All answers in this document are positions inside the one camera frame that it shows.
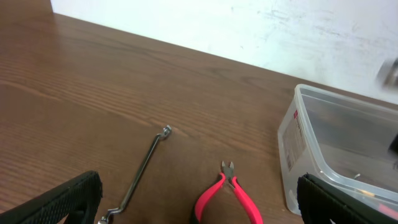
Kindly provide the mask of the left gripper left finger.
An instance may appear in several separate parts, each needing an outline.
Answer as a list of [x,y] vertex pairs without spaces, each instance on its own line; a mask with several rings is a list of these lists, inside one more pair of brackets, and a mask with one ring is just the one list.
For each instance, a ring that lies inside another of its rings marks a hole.
[[100,176],[91,170],[2,213],[1,223],[93,223],[102,192]]

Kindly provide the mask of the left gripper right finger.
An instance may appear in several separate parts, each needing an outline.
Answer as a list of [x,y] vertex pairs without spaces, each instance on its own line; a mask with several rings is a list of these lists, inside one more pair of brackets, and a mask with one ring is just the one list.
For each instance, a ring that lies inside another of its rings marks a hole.
[[298,178],[297,201],[305,224],[397,224],[312,174]]

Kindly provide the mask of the claw hammer orange black handle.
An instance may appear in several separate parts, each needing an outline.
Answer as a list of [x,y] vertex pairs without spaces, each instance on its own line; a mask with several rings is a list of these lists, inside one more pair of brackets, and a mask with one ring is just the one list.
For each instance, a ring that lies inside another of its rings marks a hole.
[[380,67],[376,83],[383,89],[397,89],[397,58],[386,60]]

